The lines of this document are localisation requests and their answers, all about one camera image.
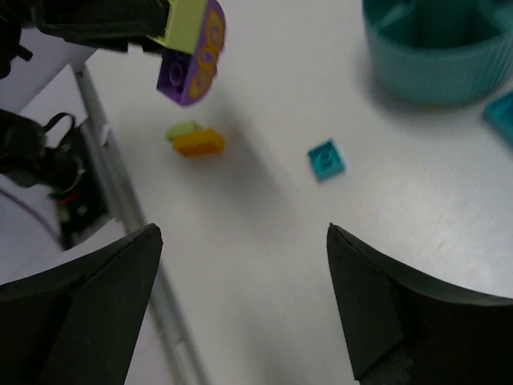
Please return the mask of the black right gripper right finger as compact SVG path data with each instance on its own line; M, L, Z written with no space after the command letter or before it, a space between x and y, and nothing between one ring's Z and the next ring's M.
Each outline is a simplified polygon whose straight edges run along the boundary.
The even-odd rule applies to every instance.
M337 225L329 270L361 384L509 384L512 301L394 260Z

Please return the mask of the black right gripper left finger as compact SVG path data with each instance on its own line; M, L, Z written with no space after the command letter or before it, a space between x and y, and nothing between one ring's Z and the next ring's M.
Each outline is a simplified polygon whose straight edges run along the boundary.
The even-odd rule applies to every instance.
M155 224L1 287L3 384L122 384L159 268Z

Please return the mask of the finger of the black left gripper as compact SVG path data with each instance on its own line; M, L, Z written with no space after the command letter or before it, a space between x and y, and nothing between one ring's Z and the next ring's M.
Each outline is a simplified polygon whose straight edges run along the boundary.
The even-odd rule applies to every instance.
M164 32L170 10L168 1L35 1L32 15L41 32L69 43L158 52L151 38Z

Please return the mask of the lime green lego brick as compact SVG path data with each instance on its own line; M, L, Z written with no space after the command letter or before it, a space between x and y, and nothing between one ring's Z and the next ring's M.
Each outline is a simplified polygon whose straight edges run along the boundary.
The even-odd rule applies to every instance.
M147 37L174 51L194 54L207 6L206 0L169 0L165 27Z

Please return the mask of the purple round lego brick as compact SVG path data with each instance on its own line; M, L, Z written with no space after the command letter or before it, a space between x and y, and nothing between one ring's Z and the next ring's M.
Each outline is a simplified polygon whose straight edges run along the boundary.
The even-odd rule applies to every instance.
M218 60L224 50L224 11L218 1L206 1L195 53L190 55L164 48L162 54L156 89L182 107L203 99L217 74Z

